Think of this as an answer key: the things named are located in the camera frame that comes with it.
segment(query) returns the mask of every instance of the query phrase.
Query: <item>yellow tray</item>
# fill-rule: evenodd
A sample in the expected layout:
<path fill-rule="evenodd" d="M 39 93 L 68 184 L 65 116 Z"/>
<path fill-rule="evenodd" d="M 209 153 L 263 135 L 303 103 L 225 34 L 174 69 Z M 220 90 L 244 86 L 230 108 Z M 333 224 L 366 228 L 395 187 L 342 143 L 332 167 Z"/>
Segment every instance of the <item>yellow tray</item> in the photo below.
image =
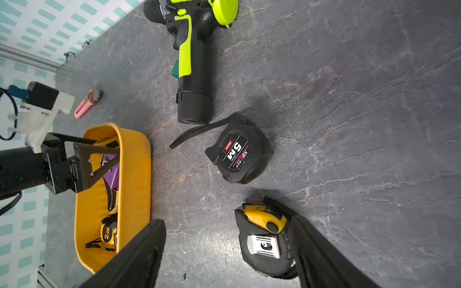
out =
<path fill-rule="evenodd" d="M 89 128 L 84 138 L 97 140 L 104 146 L 118 141 L 120 146 L 120 179 L 117 192 L 118 253 L 150 221 L 151 147 L 147 137 L 137 131 L 105 123 Z M 93 171 L 100 168 L 102 155 L 91 155 Z M 100 237 L 101 220 L 107 211 L 107 192 L 101 178 L 93 187 L 77 194 L 75 205 L 75 249 L 86 269 L 96 273 L 115 252 L 85 248 L 85 244 Z"/>

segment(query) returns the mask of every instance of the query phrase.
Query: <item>red label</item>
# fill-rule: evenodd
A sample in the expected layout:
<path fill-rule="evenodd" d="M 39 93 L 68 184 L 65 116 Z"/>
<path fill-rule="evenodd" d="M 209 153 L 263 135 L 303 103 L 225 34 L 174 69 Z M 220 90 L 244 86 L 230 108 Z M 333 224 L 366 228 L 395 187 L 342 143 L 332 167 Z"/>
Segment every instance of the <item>red label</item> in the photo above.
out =
<path fill-rule="evenodd" d="M 231 138 L 229 140 L 229 143 L 227 143 L 226 147 L 224 148 L 223 152 L 227 152 L 227 150 L 229 150 L 229 148 L 232 146 L 232 143 L 234 143 L 234 138 Z"/>
<path fill-rule="evenodd" d="M 245 148 L 245 150 L 242 152 L 242 154 L 238 157 L 238 161 L 235 162 L 234 166 L 233 167 L 236 167 L 238 168 L 238 166 L 240 166 L 240 164 L 242 163 L 242 161 L 245 159 L 245 157 L 247 156 L 248 152 L 247 152 L 247 149 L 248 149 L 248 146 Z"/>

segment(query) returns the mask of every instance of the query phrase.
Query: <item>gray marble surface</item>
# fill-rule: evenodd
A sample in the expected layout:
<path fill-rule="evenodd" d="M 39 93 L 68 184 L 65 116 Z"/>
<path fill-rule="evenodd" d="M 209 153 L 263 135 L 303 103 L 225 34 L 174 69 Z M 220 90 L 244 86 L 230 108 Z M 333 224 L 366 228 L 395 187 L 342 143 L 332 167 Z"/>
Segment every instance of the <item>gray marble surface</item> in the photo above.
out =
<path fill-rule="evenodd" d="M 232 211 L 271 196 L 314 225 L 382 287 L 459 287 L 461 6 L 452 0 L 242 0 L 213 36 L 214 120 L 244 111 L 270 138 L 269 167 L 225 182 L 204 154 L 222 129 L 175 150 L 178 52 L 140 8 L 57 73 L 101 101 L 55 131 L 113 122 L 152 145 L 152 218 L 168 235 L 158 287 L 297 287 L 244 263 Z M 90 275 L 73 247 L 75 196 L 49 201 L 46 272 Z"/>

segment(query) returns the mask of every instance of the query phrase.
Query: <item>drill handle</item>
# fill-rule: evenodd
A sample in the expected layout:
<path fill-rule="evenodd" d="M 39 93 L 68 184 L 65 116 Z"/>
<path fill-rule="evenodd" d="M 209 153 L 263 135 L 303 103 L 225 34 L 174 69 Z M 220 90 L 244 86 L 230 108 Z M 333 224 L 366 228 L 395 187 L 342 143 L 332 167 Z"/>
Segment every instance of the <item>drill handle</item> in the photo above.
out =
<path fill-rule="evenodd" d="M 173 47 L 179 50 L 178 121 L 207 124 L 212 117 L 210 38 L 220 25 L 207 9 L 166 18 L 166 25 L 175 36 Z"/>

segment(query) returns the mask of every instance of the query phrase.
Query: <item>teal and white pattern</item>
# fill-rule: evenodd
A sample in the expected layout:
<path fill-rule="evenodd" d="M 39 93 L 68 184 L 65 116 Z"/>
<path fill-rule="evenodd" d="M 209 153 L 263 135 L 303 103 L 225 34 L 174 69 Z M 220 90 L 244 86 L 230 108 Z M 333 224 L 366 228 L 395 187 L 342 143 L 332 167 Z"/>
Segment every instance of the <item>teal and white pattern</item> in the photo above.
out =
<path fill-rule="evenodd" d="M 56 63 L 144 0 L 0 0 L 0 43 Z"/>
<path fill-rule="evenodd" d="M 26 87 L 30 81 L 55 86 L 55 74 L 0 58 L 0 85 Z M 12 126 L 6 115 L 13 112 L 10 100 L 0 98 L 0 134 Z M 24 147 L 24 136 L 0 141 L 0 150 Z M 23 191 L 16 206 L 0 217 L 0 288 L 36 288 L 38 267 L 45 262 L 48 222 L 48 190 L 45 186 Z M 11 199 L 0 201 L 0 208 Z"/>

